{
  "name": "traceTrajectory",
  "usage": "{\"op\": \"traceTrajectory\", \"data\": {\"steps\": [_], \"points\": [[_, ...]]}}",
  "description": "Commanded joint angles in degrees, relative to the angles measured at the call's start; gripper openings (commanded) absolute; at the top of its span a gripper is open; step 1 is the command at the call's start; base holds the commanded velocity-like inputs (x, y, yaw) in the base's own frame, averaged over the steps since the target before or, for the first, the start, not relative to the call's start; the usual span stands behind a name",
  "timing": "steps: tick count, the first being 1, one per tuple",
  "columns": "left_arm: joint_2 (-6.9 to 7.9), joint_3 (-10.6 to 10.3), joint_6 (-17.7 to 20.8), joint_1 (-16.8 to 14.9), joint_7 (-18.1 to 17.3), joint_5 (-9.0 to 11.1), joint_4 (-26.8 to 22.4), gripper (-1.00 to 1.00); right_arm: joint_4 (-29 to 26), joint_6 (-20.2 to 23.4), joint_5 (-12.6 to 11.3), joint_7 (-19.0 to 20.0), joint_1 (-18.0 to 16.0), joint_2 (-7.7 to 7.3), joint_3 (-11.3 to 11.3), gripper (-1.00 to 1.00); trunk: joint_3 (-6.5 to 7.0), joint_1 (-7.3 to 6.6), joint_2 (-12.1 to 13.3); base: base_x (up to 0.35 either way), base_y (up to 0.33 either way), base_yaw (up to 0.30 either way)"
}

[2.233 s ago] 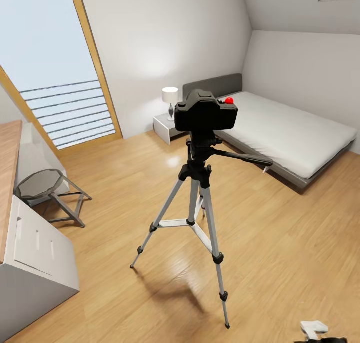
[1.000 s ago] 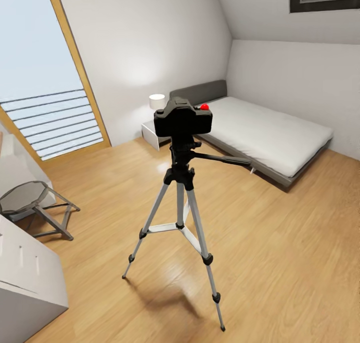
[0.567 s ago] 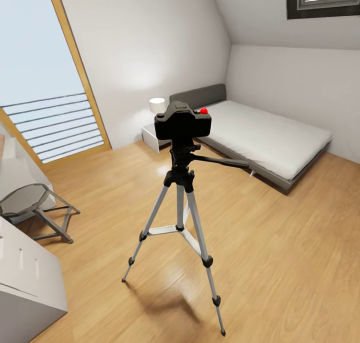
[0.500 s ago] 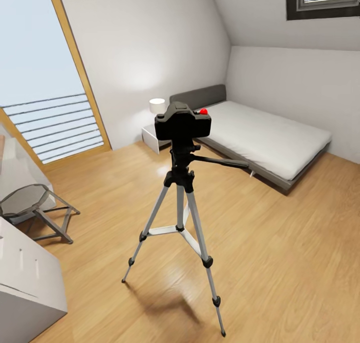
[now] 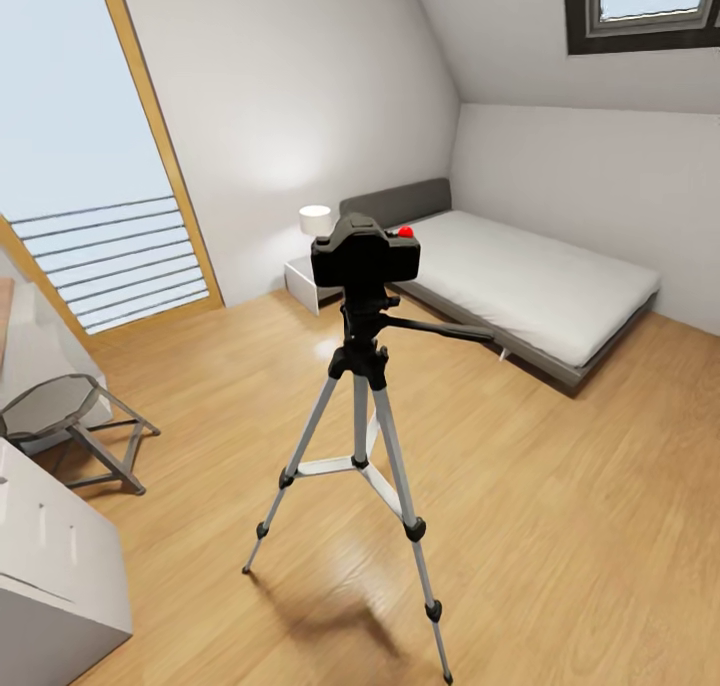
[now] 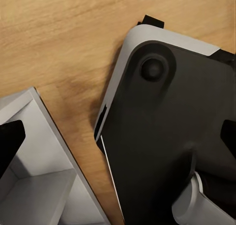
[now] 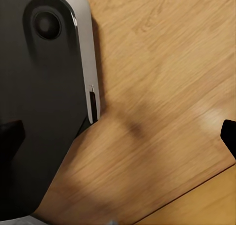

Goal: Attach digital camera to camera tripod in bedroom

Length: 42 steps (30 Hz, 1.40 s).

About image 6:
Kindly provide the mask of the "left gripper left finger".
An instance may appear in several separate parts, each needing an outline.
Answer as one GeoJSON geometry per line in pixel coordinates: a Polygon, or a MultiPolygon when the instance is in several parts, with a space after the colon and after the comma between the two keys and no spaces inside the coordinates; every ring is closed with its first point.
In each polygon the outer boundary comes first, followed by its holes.
{"type": "Polygon", "coordinates": [[[0,179],[26,138],[22,120],[0,125],[0,179]]]}

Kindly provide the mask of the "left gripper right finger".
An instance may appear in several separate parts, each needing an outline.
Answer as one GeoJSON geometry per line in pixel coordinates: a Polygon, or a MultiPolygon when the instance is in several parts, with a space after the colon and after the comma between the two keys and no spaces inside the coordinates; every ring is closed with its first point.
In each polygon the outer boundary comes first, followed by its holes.
{"type": "Polygon", "coordinates": [[[224,120],[220,137],[236,159],[236,122],[224,120]]]}

